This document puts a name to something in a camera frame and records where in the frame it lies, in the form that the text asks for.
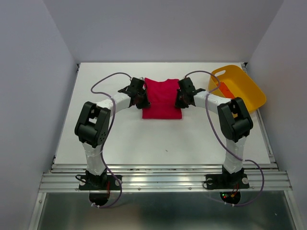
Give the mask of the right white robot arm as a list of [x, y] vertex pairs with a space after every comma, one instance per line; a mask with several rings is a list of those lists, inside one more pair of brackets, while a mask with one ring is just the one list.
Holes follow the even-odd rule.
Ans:
[[243, 99], [224, 98], [205, 89], [196, 89], [190, 78], [178, 81], [175, 107], [188, 108], [190, 105], [206, 109], [218, 115], [220, 130], [226, 144], [220, 142], [225, 149], [225, 161], [220, 174], [205, 175], [204, 187], [208, 190], [249, 188], [248, 179], [244, 174], [243, 152], [247, 136], [253, 128], [253, 121]]

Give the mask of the red t shirt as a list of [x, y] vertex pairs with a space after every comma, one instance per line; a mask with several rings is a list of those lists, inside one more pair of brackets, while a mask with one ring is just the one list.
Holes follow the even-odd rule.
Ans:
[[175, 107], [179, 79], [154, 81], [145, 78], [149, 108], [142, 110], [142, 119], [180, 120], [182, 112]]

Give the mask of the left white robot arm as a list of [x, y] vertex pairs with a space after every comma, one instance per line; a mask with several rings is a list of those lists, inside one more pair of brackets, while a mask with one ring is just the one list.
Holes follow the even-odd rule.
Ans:
[[107, 185], [107, 166], [103, 160], [102, 149], [114, 124], [116, 113], [132, 106], [138, 109], [150, 107], [144, 79], [130, 78], [130, 84], [118, 90], [114, 96], [94, 90], [103, 80], [91, 87], [91, 93], [105, 95], [108, 99], [98, 103], [86, 102], [74, 129], [84, 148], [87, 162], [85, 178], [77, 176], [77, 179], [97, 189]]

